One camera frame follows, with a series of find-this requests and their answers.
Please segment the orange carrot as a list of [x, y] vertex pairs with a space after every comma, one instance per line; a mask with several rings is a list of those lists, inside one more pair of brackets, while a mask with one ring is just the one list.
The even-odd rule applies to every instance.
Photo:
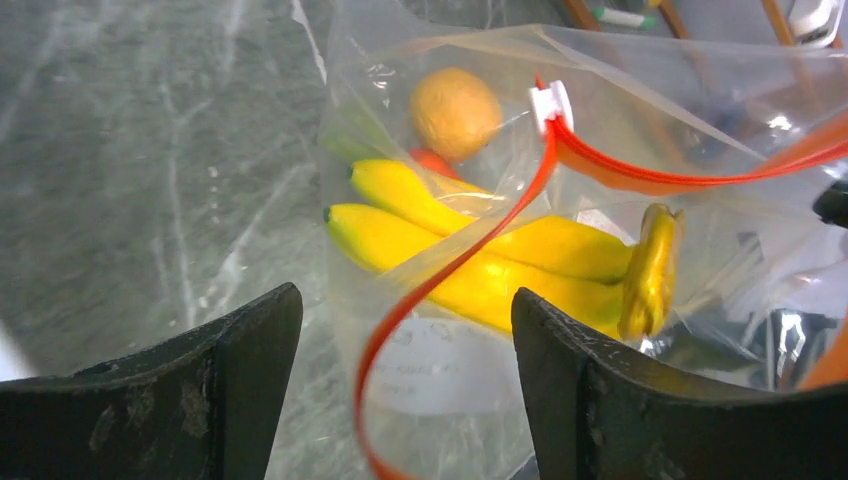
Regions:
[[462, 180], [460, 174], [452, 166], [433, 151], [426, 148], [416, 148], [407, 151], [410, 157], [423, 168], [447, 178]]

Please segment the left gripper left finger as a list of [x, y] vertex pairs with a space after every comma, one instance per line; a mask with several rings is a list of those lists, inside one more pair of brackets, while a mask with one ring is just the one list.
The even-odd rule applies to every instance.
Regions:
[[1, 385], [5, 479], [261, 479], [303, 317], [282, 284], [165, 342]]

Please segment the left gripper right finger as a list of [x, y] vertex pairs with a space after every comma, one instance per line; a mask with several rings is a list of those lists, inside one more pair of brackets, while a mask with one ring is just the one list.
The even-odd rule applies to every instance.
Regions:
[[528, 289], [513, 340], [544, 479], [843, 479], [847, 387], [770, 393], [650, 358]]

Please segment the yellow banana bunch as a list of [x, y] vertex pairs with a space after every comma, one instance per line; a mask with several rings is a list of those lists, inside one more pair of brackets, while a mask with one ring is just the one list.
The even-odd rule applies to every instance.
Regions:
[[[469, 209], [487, 191], [442, 178], [438, 200], [405, 164], [361, 160], [348, 173], [357, 203], [325, 209], [328, 234], [360, 267], [389, 271], [458, 233], [472, 222]], [[498, 236], [430, 293], [454, 313], [503, 330], [515, 292], [535, 291], [573, 318], [619, 340], [658, 334], [673, 297], [683, 215], [650, 205], [637, 244], [589, 225], [548, 215]]]

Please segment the orange fruit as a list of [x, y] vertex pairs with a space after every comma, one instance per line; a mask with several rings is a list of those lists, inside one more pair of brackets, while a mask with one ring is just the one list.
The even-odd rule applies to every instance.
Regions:
[[485, 147], [504, 118], [492, 89], [458, 67], [423, 77], [409, 96], [408, 112], [419, 139], [452, 164], [464, 162]]

